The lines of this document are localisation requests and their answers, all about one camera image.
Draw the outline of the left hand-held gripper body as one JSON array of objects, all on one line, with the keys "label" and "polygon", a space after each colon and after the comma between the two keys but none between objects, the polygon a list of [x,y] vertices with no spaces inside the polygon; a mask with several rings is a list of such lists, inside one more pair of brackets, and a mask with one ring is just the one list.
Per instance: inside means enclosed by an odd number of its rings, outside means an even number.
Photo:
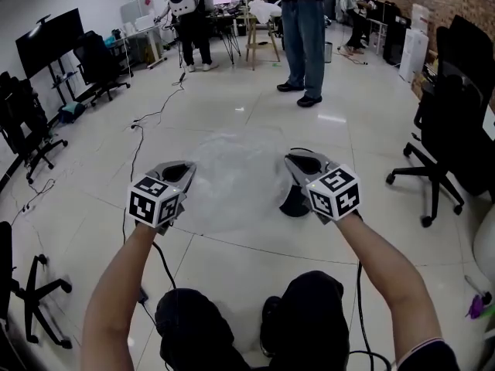
[{"label": "left hand-held gripper body", "polygon": [[150,170],[128,187],[127,214],[164,235],[183,213],[188,189],[187,170]]}]

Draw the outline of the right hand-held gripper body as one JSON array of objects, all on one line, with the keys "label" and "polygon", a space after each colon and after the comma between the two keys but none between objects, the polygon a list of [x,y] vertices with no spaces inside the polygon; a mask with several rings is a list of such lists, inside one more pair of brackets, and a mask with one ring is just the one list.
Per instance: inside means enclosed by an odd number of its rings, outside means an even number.
[{"label": "right hand-held gripper body", "polygon": [[360,215],[361,183],[348,165],[322,161],[320,170],[301,171],[295,177],[308,199],[309,208],[324,225],[352,213]]}]

